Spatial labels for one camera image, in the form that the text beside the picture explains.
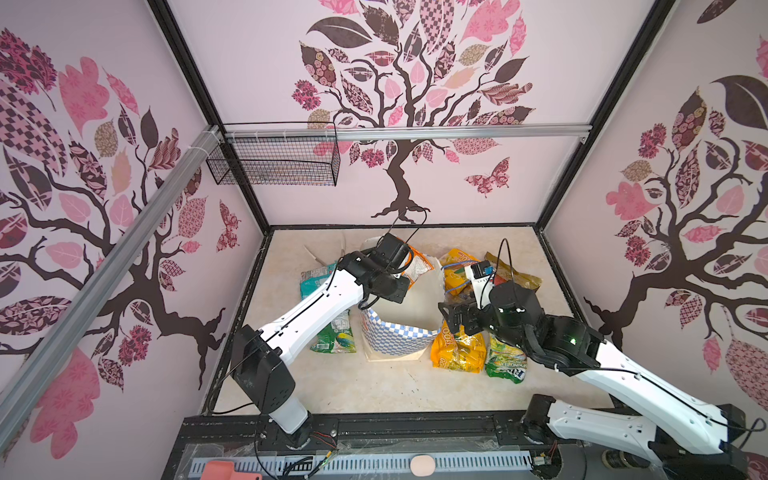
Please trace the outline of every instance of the aluminum rail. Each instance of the aluminum rail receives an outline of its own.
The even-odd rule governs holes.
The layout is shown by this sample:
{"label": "aluminum rail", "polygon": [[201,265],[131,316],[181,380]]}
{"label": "aluminum rail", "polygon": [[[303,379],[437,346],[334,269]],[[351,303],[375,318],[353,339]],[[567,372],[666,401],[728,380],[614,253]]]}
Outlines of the aluminum rail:
{"label": "aluminum rail", "polygon": [[123,280],[195,170],[218,146],[219,140],[218,127],[210,125],[197,135],[160,190],[152,196],[93,277],[75,295],[63,317],[51,327],[48,335],[5,387],[0,396],[0,450],[13,439],[45,390],[69,362],[85,331]]}
{"label": "aluminum rail", "polygon": [[[332,136],[333,130],[294,128],[254,130],[252,124],[227,124],[227,138]],[[586,137],[589,124],[470,125],[466,127],[337,128],[339,141],[415,140],[417,138]]]}

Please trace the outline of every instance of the marble-pattern surface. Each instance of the marble-pattern surface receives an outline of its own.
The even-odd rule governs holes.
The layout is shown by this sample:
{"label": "marble-pattern surface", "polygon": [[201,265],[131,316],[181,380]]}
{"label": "marble-pattern surface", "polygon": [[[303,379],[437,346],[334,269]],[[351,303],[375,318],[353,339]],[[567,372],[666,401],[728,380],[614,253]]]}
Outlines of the marble-pattern surface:
{"label": "marble-pattern surface", "polygon": [[[370,237],[386,229],[355,230],[278,230],[259,277],[247,313],[246,324],[254,329],[276,319],[300,301],[299,279],[303,271],[318,264],[304,250],[307,246],[321,260],[330,263],[341,254],[359,248]],[[395,229],[403,239],[412,229]],[[571,315],[568,303],[552,273],[535,232],[530,227],[423,228],[412,238],[419,251],[441,257],[458,247],[482,258],[486,251],[495,254],[499,242],[507,238],[515,269],[543,279],[537,295],[541,306],[553,315]],[[490,378],[484,373],[454,372],[432,367],[429,352],[419,360],[368,362],[362,351],[359,311],[350,317],[357,353],[327,354],[304,349],[290,371],[296,392],[303,404],[315,413],[338,412],[428,412],[462,410],[525,409],[534,393],[551,395],[589,408],[611,407],[606,392],[578,379],[528,362],[525,380]],[[249,401],[231,379],[221,389],[217,411],[232,409]],[[248,415],[258,412],[253,406],[233,412]]]}

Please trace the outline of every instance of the cable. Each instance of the cable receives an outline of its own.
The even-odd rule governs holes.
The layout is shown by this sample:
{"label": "cable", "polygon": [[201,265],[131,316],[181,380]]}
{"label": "cable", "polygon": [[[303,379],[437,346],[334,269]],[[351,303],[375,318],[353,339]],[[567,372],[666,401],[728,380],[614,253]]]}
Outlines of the cable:
{"label": "cable", "polygon": [[251,406],[251,405],[256,405],[256,404],[255,404],[255,403],[253,403],[253,402],[248,402],[248,403],[246,403],[246,404],[244,404],[244,405],[241,405],[241,406],[239,406],[239,407],[235,407],[235,408],[233,408],[233,409],[231,409],[231,410],[227,410],[226,412],[211,412],[210,414],[211,414],[211,415],[226,415],[227,413],[232,413],[232,412],[234,412],[235,410],[244,409],[244,408],[246,408],[247,406]]}

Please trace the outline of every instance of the black wire basket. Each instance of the black wire basket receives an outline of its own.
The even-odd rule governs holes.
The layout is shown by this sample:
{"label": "black wire basket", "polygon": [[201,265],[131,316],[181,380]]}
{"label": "black wire basket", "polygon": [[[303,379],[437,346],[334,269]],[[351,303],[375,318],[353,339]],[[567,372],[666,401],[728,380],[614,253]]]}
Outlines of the black wire basket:
{"label": "black wire basket", "polygon": [[303,124],[309,129],[270,129],[226,138],[207,159],[216,183],[336,186],[341,164],[336,125],[322,121],[236,125],[277,124]]}

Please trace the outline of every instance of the pink wall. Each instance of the pink wall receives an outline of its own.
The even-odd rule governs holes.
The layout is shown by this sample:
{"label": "pink wall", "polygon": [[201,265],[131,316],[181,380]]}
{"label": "pink wall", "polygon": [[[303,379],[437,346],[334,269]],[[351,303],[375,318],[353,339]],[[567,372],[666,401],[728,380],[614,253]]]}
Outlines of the pink wall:
{"label": "pink wall", "polygon": [[768,4],[698,23],[709,4],[680,4],[547,234],[594,327],[752,422],[768,409]]}
{"label": "pink wall", "polygon": [[[5,386],[204,121],[143,1],[2,13]],[[238,189],[203,166],[2,453],[0,476],[159,477],[181,419],[200,411],[260,237]]]}
{"label": "pink wall", "polygon": [[[502,117],[510,122],[589,122],[652,2],[171,3],[225,121],[311,117],[387,127],[437,126],[452,118],[474,124],[509,108],[516,110]],[[343,33],[333,22],[361,33]],[[418,40],[409,41],[412,35]],[[415,44],[424,46],[423,61],[396,59],[398,45],[407,52]],[[485,74],[496,48],[502,56]],[[513,67],[517,74],[505,74]],[[347,144],[336,187],[261,185],[255,191],[276,224],[388,224],[396,215],[421,222],[424,208],[429,223],[530,222],[574,143],[572,137],[495,139],[471,148],[403,141],[391,158],[386,141]],[[371,151],[358,161],[350,156],[357,148],[361,157]],[[414,158],[418,149],[431,155]],[[504,159],[497,171],[503,176],[492,176]]]}

